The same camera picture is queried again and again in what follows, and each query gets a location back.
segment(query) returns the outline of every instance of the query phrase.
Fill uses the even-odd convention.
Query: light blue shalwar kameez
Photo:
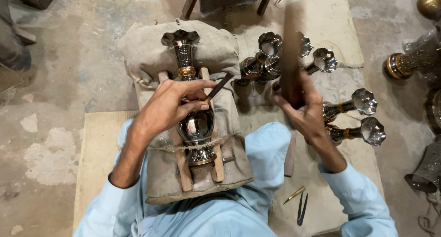
[[[121,148],[132,121],[127,120],[119,132]],[[89,204],[74,236],[276,236],[268,227],[268,208],[274,192],[284,182],[284,160],[290,139],[291,134],[282,124],[268,123],[245,137],[254,182],[165,205],[144,203],[145,157],[140,179],[133,187],[120,189],[107,180]],[[349,221],[341,226],[344,237],[398,236],[386,203],[365,175],[349,163],[345,171],[337,174],[328,173],[322,164],[319,169],[348,215]]]

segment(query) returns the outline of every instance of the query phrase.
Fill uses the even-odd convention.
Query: finger
[[[294,123],[297,123],[301,119],[301,113],[298,110],[295,110],[282,96],[275,95],[273,99],[288,118],[294,121]]]
[[[181,96],[192,94],[197,92],[198,90],[205,88],[214,88],[216,85],[217,83],[214,81],[203,80],[203,79],[177,83]]]
[[[185,98],[189,100],[198,100],[198,99],[204,100],[206,97],[207,97],[206,93],[204,93],[201,90],[198,90],[195,93],[185,95]]]
[[[179,120],[182,120],[192,111],[205,110],[208,108],[206,102],[194,100],[178,107],[178,118]]]
[[[322,95],[315,89],[311,77],[306,72],[300,73],[300,80],[302,82],[303,96],[308,104],[321,104]]]

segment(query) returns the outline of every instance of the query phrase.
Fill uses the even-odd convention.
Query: right hand
[[[275,95],[274,101],[283,110],[291,121],[292,125],[307,140],[317,146],[324,140],[329,140],[325,130],[325,122],[323,120],[323,97],[315,89],[309,75],[306,72],[300,73],[302,83],[303,99],[306,105],[295,110],[281,95]]]

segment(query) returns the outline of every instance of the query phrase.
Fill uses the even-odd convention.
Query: light blue sleeve
[[[329,173],[323,163],[318,168],[345,207],[343,213],[348,215],[348,222],[341,226],[342,236],[398,236],[389,208],[369,178],[349,163],[343,172],[334,174]]]
[[[133,119],[124,122],[118,134],[118,145],[122,148],[127,136],[127,128]],[[115,156],[119,159],[121,151]],[[107,179],[100,194],[96,196],[85,211],[74,237],[136,237],[140,215],[140,181],[128,189],[113,186]]]

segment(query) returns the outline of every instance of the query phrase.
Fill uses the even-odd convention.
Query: wooden clamp
[[[158,74],[159,83],[162,84],[168,78],[167,71],[161,71]],[[168,130],[170,132],[170,136],[172,138],[173,145],[180,146],[184,142],[182,141],[181,136],[179,136],[178,130],[175,127],[172,127]],[[176,161],[178,163],[179,175],[181,176],[181,184],[183,191],[191,191],[193,189],[193,179],[191,178],[190,167],[185,164],[185,150],[176,150]]]
[[[210,75],[208,73],[208,68],[206,66],[201,66],[199,69],[199,78],[203,80],[210,80]],[[212,91],[212,88],[204,89],[204,92],[208,95]],[[210,101],[211,107],[214,110],[213,100]],[[218,134],[218,124],[216,123],[216,118],[214,119],[214,129],[211,139],[217,139]],[[211,177],[215,182],[222,182],[225,178],[225,171],[223,170],[223,161],[221,153],[221,144],[216,143],[213,145],[213,151],[216,153],[217,158],[214,160],[214,166],[211,170]]]

